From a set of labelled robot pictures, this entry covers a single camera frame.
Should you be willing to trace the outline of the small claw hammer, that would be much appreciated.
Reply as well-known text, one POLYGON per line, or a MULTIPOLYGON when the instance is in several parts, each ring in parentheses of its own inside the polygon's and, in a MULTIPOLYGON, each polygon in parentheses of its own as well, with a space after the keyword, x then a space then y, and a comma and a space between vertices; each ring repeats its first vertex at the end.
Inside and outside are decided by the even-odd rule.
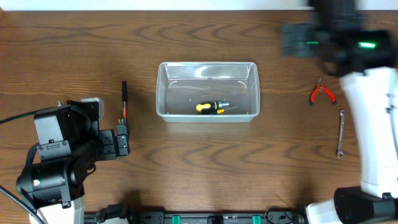
POLYGON ((119 123, 127 125, 127 107, 128 107, 127 81, 122 81, 121 93, 122 93, 123 112, 122 112, 122 118, 119 123))

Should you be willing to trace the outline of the red handled pliers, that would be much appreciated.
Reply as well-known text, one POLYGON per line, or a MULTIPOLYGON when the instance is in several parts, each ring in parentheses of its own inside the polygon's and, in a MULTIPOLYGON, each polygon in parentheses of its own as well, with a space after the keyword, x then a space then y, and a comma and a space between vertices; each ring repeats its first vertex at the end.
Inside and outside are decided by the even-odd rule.
POLYGON ((322 78, 318 78, 315 81, 315 87, 313 89, 313 91, 310 94, 310 98, 309 98, 309 103, 310 106, 314 106, 315 105, 315 98, 318 95, 318 93, 322 91, 324 92, 331 100, 333 105, 337 104, 337 99, 336 96, 333 94, 333 92, 331 90, 329 90, 324 84, 323 84, 323 80, 322 78))

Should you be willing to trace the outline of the slim black yellow screwdriver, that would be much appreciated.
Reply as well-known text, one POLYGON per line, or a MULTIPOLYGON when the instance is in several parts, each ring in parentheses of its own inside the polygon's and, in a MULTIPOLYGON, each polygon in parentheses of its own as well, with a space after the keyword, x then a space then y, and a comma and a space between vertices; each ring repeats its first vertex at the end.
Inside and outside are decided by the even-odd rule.
POLYGON ((217 115, 217 114, 222 114, 228 110, 232 110, 237 108, 237 106, 232 106, 229 108, 223 108, 223 109, 216 109, 216 110, 208 110, 208 111, 202 111, 201 114, 203 115, 217 115))

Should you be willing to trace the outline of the stubby yellow black screwdriver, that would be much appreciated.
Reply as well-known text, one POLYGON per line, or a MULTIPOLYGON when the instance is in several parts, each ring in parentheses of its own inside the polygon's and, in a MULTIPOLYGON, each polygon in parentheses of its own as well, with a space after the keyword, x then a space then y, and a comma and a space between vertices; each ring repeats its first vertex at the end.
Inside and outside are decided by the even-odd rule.
POLYGON ((195 109, 201 114, 221 114, 231 105, 228 101, 207 101, 196 105, 195 109))

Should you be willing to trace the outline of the silver wrench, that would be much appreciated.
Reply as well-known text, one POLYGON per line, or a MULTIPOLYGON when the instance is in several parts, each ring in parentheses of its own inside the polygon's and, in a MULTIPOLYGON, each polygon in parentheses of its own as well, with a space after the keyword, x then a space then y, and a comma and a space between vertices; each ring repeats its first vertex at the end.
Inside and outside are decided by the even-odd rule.
POLYGON ((338 144, 337 144, 337 149, 336 149, 336 156, 339 159, 342 159, 344 156, 344 153, 342 150, 344 127, 345 127, 345 110, 340 110, 340 126, 339 126, 339 133, 338 133, 338 144))

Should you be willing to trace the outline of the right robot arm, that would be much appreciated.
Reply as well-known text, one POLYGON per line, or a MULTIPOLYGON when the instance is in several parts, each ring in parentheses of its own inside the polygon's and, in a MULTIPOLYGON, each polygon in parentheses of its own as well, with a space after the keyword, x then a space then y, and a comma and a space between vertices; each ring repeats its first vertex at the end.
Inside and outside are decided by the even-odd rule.
POLYGON ((361 180, 307 205, 297 223, 379 223, 397 219, 397 44, 365 28, 354 0, 310 1, 313 20, 282 26, 284 55, 332 63, 353 117, 361 180))

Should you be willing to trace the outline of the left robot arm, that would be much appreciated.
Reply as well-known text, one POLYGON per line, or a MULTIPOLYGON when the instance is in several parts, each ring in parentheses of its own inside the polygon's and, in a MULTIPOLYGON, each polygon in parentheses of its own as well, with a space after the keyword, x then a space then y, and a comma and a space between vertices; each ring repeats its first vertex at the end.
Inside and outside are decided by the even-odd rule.
POLYGON ((96 171, 96 162, 129 155, 127 106, 116 129, 99 128, 103 113, 99 98, 35 112, 39 141, 29 149, 16 182, 22 201, 33 211, 32 223, 83 223, 83 183, 96 171))

